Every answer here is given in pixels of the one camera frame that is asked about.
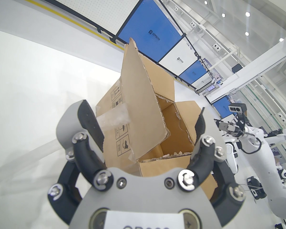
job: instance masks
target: open cardboard box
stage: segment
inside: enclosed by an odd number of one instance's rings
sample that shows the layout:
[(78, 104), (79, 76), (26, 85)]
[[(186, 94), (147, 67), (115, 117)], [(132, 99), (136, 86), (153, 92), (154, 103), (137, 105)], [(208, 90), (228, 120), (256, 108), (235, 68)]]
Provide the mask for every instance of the open cardboard box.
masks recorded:
[[(174, 78), (145, 56), (130, 39), (125, 46), (121, 77), (96, 107), (100, 116), (126, 103), (131, 122), (104, 131), (107, 167), (152, 177), (186, 168), (196, 141), (201, 109), (194, 101), (174, 102)], [(202, 188), (210, 199), (217, 184), (210, 175)]]

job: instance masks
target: cable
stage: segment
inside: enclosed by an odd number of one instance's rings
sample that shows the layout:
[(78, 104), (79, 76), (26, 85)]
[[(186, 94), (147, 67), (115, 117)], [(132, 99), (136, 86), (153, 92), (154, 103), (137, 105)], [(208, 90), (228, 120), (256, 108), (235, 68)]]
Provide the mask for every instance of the cable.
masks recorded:
[(252, 154), (258, 152), (258, 151), (261, 149), (261, 147), (262, 147), (262, 142), (261, 142), (261, 140), (260, 140), (259, 138), (257, 138), (254, 134), (249, 134), (249, 135), (253, 135), (253, 136), (255, 137), (255, 139), (257, 139), (257, 140), (260, 142), (260, 146), (258, 147), (257, 150), (255, 150), (255, 151), (253, 151), (253, 152), (246, 152), (246, 151), (244, 151), (244, 149), (243, 149), (242, 147), (241, 147), (241, 151), (244, 152), (244, 153), (247, 154), (247, 155), (252, 155)]
[(254, 187), (254, 188), (256, 188), (256, 189), (253, 189), (253, 191), (263, 189), (263, 187), (256, 187), (256, 186), (248, 185), (248, 184), (245, 184), (245, 183), (239, 183), (239, 185), (246, 185), (246, 186), (248, 186), (248, 187)]

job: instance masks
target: yellow stripe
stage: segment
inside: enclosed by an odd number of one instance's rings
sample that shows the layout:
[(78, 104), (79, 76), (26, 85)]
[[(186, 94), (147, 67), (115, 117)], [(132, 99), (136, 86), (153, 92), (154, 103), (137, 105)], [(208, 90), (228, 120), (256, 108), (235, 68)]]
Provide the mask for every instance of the yellow stripe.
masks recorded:
[(71, 22), (71, 23), (73, 23), (73, 24), (75, 24), (75, 25), (77, 25), (77, 26), (79, 26), (79, 27), (85, 29), (86, 31), (88, 31), (88, 32), (90, 32), (90, 33), (92, 33), (92, 34), (94, 34), (94, 35), (96, 35), (96, 36), (98, 36), (98, 37), (100, 37), (101, 39), (107, 41), (108, 43), (113, 44), (114, 46), (120, 48), (121, 50), (124, 50), (123, 47), (121, 47), (121, 46), (119, 46), (119, 45), (117, 45), (117, 44), (111, 42), (109, 39), (103, 37), (102, 35), (100, 35), (100, 34), (98, 34), (98, 33), (96, 33), (96, 32), (94, 32), (93, 30), (89, 29), (88, 27), (83, 26), (82, 24), (78, 23), (77, 21), (74, 21), (74, 20), (68, 18), (67, 16), (65, 16), (65, 15), (63, 15), (63, 14), (60, 14), (59, 12), (57, 12), (57, 11), (55, 11), (55, 10), (53, 10), (53, 9), (50, 9), (50, 8), (46, 7), (45, 5), (42, 5), (42, 4), (40, 4), (40, 3), (36, 2), (36, 1), (33, 1), (33, 0), (25, 0), (25, 1), (30, 2), (30, 3), (36, 5), (36, 6), (40, 7), (40, 8), (43, 8), (43, 9), (49, 11), (49, 12), (52, 12), (53, 14), (58, 15), (58, 16), (60, 16), (61, 18), (63, 18), (63, 19), (65, 19), (65, 20), (67, 20), (67, 21), (69, 21), (69, 22)]

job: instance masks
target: blue panel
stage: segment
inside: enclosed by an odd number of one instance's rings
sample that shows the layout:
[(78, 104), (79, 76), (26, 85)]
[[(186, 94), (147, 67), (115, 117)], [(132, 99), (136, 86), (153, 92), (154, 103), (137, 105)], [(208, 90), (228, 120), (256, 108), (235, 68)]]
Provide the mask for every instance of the blue panel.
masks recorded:
[(144, 0), (119, 34), (119, 38), (127, 43), (130, 37), (139, 51), (156, 62), (181, 38), (153, 0)]
[(232, 112), (229, 111), (228, 106), (231, 104), (231, 102), (228, 100), (227, 97), (223, 97), (220, 100), (213, 103), (213, 106), (216, 108), (216, 110), (219, 112), (221, 118), (226, 118)]
[(199, 60), (196, 60), (188, 69), (181, 73), (179, 77), (187, 83), (192, 84), (204, 74), (206, 74), (205, 68)]

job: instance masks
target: robot camera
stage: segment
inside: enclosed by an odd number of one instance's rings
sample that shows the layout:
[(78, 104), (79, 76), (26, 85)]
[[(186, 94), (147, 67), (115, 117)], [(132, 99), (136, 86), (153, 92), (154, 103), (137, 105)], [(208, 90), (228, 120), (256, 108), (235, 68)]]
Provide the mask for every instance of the robot camera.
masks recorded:
[(244, 103), (231, 103), (229, 105), (230, 112), (242, 114), (247, 111), (246, 104)]

